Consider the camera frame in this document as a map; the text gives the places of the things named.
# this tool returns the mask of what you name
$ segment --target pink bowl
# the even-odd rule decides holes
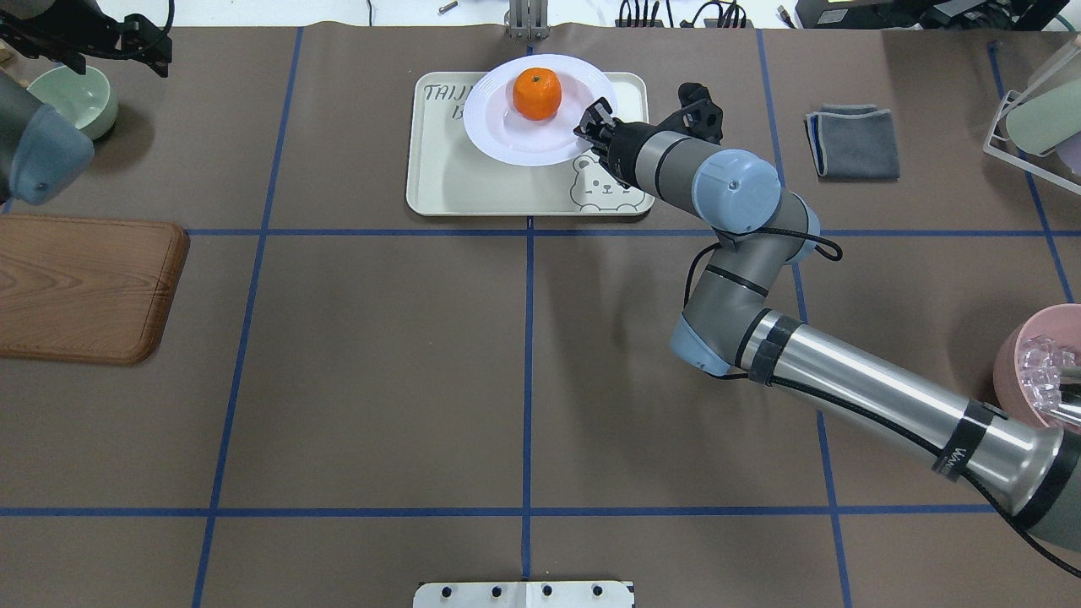
[[[1045,333],[1063,348],[1077,353],[1081,346],[1081,304],[1058,304],[1032,315],[1014,330],[995,358],[995,394],[999,406],[1011,417],[1036,427],[1060,426],[1054,418],[1044,417],[1029,404],[1020,385],[1017,354],[1026,340]]]

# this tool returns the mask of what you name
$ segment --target brown table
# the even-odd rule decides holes
[[[14,206],[174,221],[191,250],[145,364],[0,361],[0,605],[401,607],[523,574],[632,580],[644,607],[1077,605],[975,492],[669,352],[695,219],[409,210],[413,84],[524,54],[503,28],[174,38],[168,80],[103,66],[116,131]],[[654,118],[709,85],[723,143],[846,251],[769,304],[993,399],[1004,338],[1081,286],[1081,201],[979,149],[995,39],[1012,88],[1064,41],[560,26],[536,51],[638,74]],[[902,180],[819,183],[822,103],[893,108]]]

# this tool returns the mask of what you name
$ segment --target white tray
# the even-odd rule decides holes
[[[639,215],[653,197],[624,190],[592,153],[550,167],[489,158],[469,141],[462,108],[482,71],[433,71],[413,92],[405,201],[421,215]],[[649,120],[645,83],[608,72],[619,118]]]

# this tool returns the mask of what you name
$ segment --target white floor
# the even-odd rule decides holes
[[[469,25],[503,23],[508,0],[459,0],[458,6],[444,15],[438,9],[450,0],[371,0],[375,25]],[[143,13],[157,24],[165,19],[165,0],[98,0],[102,9],[112,16]],[[176,25],[308,25],[336,21],[352,25],[368,24],[365,0],[177,0]],[[783,28],[777,5],[784,4],[796,13],[795,0],[744,0],[740,2],[756,27]],[[676,23],[691,18],[702,0],[671,0]],[[712,17],[713,9],[704,15]],[[548,21],[552,25],[568,22],[612,25],[619,12],[618,0],[550,0]],[[1062,15],[1081,26],[1081,0],[1071,0]],[[658,18],[667,21],[665,3]],[[1052,22],[1049,30],[1062,30]]]

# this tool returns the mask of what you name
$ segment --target folded towel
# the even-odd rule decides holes
[[[900,176],[893,113],[871,104],[830,105],[806,115],[815,170],[823,177],[896,180]]]

